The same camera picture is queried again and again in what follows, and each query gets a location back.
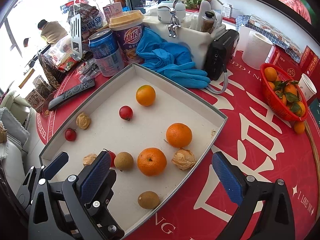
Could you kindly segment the black portable radio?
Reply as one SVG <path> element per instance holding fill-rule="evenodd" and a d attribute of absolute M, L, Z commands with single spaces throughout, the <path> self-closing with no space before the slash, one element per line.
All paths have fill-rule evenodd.
<path fill-rule="evenodd" d="M 233 57 L 239 38 L 236 30 L 229 29 L 210 43 L 203 68 L 211 80 L 218 80 L 227 72 L 226 65 Z"/>

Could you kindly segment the dark green gift bag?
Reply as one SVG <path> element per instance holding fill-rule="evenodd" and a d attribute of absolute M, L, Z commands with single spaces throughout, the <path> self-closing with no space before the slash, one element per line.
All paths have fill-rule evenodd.
<path fill-rule="evenodd" d="M 320 127 L 320 104 L 319 100 L 315 98 L 312 103 L 309 105 L 309 109 L 318 125 Z"/>

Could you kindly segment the brown spice bottle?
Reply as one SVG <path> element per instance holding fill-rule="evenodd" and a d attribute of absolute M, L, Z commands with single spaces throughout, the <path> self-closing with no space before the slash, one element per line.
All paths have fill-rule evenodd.
<path fill-rule="evenodd" d="M 202 16 L 202 25 L 200 31 L 203 33 L 211 33 L 214 28 L 215 21 L 215 13 L 212 11 L 205 11 L 204 15 Z"/>

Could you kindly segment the long wooden back scratcher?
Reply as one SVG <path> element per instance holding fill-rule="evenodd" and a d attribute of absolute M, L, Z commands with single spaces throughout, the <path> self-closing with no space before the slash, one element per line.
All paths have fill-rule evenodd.
<path fill-rule="evenodd" d="M 313 139 L 312 133 L 311 133 L 311 129 L 310 126 L 308 124 L 307 121 L 304 121 L 305 124 L 305 132 L 306 135 L 308 136 L 308 140 L 310 142 L 311 145 L 311 149 L 312 149 L 312 155 L 313 155 L 313 160 L 315 163 L 315 167 L 316 167 L 316 177 L 317 177 L 317 209 L 316 209 L 316 221 L 319 220 L 319 204 L 320 204 L 320 169 L 319 169 L 319 153 L 317 150 L 317 146 L 315 143 L 315 140 Z"/>

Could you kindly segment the blue drink can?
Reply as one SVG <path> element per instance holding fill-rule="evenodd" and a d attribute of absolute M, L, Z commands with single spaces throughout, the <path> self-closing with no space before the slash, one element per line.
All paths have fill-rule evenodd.
<path fill-rule="evenodd" d="M 118 42 L 110 28 L 96 32 L 88 40 L 93 58 L 104 77 L 112 77 L 124 69 Z"/>

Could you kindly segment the black remote control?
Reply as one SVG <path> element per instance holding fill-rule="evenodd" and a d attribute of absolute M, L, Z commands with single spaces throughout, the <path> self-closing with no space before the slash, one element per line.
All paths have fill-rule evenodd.
<path fill-rule="evenodd" d="M 89 79 L 85 82 L 82 82 L 69 90 L 66 90 L 62 94 L 58 95 L 56 98 L 53 98 L 48 104 L 48 111 L 53 111 L 57 107 L 63 105 L 67 100 L 75 97 L 76 95 L 95 87 L 95 78 Z"/>

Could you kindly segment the blue rubber gloves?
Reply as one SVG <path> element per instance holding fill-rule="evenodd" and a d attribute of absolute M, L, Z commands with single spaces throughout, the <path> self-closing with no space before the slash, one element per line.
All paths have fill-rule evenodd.
<path fill-rule="evenodd" d="M 203 89 L 210 84 L 207 73 L 195 67 L 188 48 L 167 42 L 147 27 L 144 28 L 136 53 L 144 60 L 144 67 L 185 88 Z"/>

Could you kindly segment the kiwi beside basket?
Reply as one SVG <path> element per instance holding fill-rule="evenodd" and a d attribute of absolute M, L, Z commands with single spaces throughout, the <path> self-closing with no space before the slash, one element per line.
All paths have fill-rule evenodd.
<path fill-rule="evenodd" d="M 139 195 L 138 204 L 144 209 L 154 209 L 160 204 L 160 198 L 153 191 L 145 191 Z"/>

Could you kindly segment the small husked physalis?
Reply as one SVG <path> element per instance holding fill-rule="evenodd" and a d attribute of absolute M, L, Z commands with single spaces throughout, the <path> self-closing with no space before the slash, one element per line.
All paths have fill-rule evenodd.
<path fill-rule="evenodd" d="M 91 118 L 88 114 L 85 112 L 81 112 L 77 117 L 76 117 L 76 125 L 83 130 L 88 129 L 88 127 L 91 124 Z"/>

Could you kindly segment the white paper towel roll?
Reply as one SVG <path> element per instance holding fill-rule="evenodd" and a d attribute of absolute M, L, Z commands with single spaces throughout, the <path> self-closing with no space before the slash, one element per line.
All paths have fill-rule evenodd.
<path fill-rule="evenodd" d="M 250 31 L 248 40 L 242 54 L 242 60 L 253 69 L 260 69 L 265 63 L 273 43 L 261 33 Z"/>

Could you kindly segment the grey gift box tray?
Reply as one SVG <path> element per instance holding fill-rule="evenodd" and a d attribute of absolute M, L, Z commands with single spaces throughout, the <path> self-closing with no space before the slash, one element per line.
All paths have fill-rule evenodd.
<path fill-rule="evenodd" d="M 136 100 L 136 91 L 143 85 L 150 85 L 156 92 L 154 103 L 148 107 Z M 119 116 L 122 106 L 132 108 L 131 121 Z M 76 125 L 81 112 L 91 118 L 86 130 Z M 98 154 L 104 148 L 114 153 L 128 152 L 134 158 L 146 148 L 160 149 L 168 161 L 160 175 L 145 176 L 136 166 L 127 172 L 117 172 L 108 209 L 125 235 L 130 235 L 155 214 L 155 210 L 138 205 L 141 193 L 153 191 L 165 204 L 192 174 L 192 170 L 181 171 L 171 162 L 176 150 L 166 140 L 168 127 L 183 123 L 191 129 L 193 139 L 187 149 L 200 163 L 226 121 L 227 116 L 196 94 L 156 72 L 131 64 L 99 87 L 67 118 L 43 148 L 40 159 L 48 164 L 60 152 L 68 153 L 68 163 L 54 177 L 57 181 L 79 173 L 83 157 Z M 75 141 L 65 139 L 67 128 L 76 130 Z"/>

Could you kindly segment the snack packages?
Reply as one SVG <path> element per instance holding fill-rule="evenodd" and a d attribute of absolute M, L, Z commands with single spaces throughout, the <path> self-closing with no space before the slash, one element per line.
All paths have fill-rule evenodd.
<path fill-rule="evenodd" d="M 95 6 L 76 3 L 69 7 L 68 23 L 71 23 L 71 18 L 78 14 L 81 17 L 82 50 L 89 51 L 88 36 L 103 28 L 104 16 Z M 48 44 L 47 51 L 38 53 L 28 63 L 29 67 L 33 67 L 35 61 L 39 60 L 50 86 L 54 89 L 60 87 L 66 72 L 76 63 L 76 60 L 71 57 L 71 32 L 67 31 L 67 33 L 68 35 L 55 45 Z"/>

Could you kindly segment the person in beige jacket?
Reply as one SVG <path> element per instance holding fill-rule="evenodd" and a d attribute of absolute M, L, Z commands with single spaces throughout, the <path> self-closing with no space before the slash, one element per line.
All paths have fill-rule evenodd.
<path fill-rule="evenodd" d="M 38 23 L 37 28 L 41 31 L 40 36 L 47 44 L 52 46 L 68 35 L 65 28 L 57 21 L 47 22 L 46 20 L 41 20 Z"/>

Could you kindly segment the purple milk tea cup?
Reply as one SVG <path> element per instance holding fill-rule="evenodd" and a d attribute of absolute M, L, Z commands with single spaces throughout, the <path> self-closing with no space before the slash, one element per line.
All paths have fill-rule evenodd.
<path fill-rule="evenodd" d="M 124 61 L 127 64 L 142 63 L 136 48 L 143 36 L 143 18 L 140 10 L 121 12 L 110 18 L 109 28 L 114 32 Z"/>

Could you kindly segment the floral paper cup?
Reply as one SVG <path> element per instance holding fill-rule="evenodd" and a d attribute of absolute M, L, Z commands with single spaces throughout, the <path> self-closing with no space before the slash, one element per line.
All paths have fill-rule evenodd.
<path fill-rule="evenodd" d="M 310 100 L 314 95 L 317 94 L 315 85 L 312 83 L 310 78 L 306 74 L 302 74 L 298 82 L 298 86 L 302 91 L 306 101 Z"/>

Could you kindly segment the large orange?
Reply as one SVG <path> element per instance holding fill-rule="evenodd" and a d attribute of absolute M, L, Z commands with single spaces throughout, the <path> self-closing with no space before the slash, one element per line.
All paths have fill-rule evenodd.
<path fill-rule="evenodd" d="M 137 167 L 140 172 L 148 177 L 160 175 L 167 166 L 164 153 L 155 147 L 142 150 L 137 158 Z"/>

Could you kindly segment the small orange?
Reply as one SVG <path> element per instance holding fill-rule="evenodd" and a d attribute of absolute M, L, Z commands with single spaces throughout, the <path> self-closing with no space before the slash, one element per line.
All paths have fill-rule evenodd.
<path fill-rule="evenodd" d="M 137 102 L 145 107 L 151 106 L 156 99 L 156 92 L 150 85 L 143 85 L 136 91 Z"/>

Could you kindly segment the red gift box stack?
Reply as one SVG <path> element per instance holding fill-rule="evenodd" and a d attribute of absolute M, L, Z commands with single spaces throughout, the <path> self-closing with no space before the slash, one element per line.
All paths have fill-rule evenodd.
<path fill-rule="evenodd" d="M 300 63 L 296 62 L 283 48 L 274 46 L 268 63 L 283 69 L 294 80 L 299 80 L 302 74 L 307 75 L 312 83 L 319 87 L 319 56 L 306 46 Z"/>

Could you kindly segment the large husked physalis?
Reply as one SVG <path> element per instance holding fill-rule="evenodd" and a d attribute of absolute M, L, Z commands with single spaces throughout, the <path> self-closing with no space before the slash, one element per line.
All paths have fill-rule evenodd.
<path fill-rule="evenodd" d="M 174 153 L 171 162 L 180 170 L 184 171 L 192 168 L 196 164 L 196 159 L 190 150 L 180 148 Z"/>

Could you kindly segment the orange beside basket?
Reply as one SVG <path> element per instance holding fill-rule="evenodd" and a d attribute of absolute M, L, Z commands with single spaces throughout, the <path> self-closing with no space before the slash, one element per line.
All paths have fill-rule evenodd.
<path fill-rule="evenodd" d="M 296 134 L 302 134 L 305 132 L 305 124 L 303 121 L 297 121 L 293 125 L 293 130 Z"/>

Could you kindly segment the brown kiwi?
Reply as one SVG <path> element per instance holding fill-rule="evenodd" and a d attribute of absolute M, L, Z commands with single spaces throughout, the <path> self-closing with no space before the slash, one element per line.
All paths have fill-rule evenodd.
<path fill-rule="evenodd" d="M 128 171 L 134 165 L 134 159 L 128 152 L 120 152 L 114 159 L 115 167 L 120 171 Z"/>

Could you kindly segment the red cherry tomato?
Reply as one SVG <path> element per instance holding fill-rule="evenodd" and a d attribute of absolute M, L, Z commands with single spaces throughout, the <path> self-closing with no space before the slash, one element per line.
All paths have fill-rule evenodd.
<path fill-rule="evenodd" d="M 110 167 L 115 168 L 114 159 L 115 159 L 115 157 L 116 157 L 116 154 L 113 153 L 112 151 L 109 151 L 109 150 L 105 149 L 105 148 L 104 148 L 104 151 L 106 151 L 106 152 L 110 155 L 110 158 L 111 158 L 111 165 L 110 165 Z"/>
<path fill-rule="evenodd" d="M 76 140 L 76 130 L 72 128 L 67 128 L 65 130 L 65 139 L 67 141 L 75 141 Z"/>
<path fill-rule="evenodd" d="M 119 116 L 126 121 L 131 121 L 133 117 L 133 110 L 130 106 L 122 106 L 119 109 Z"/>

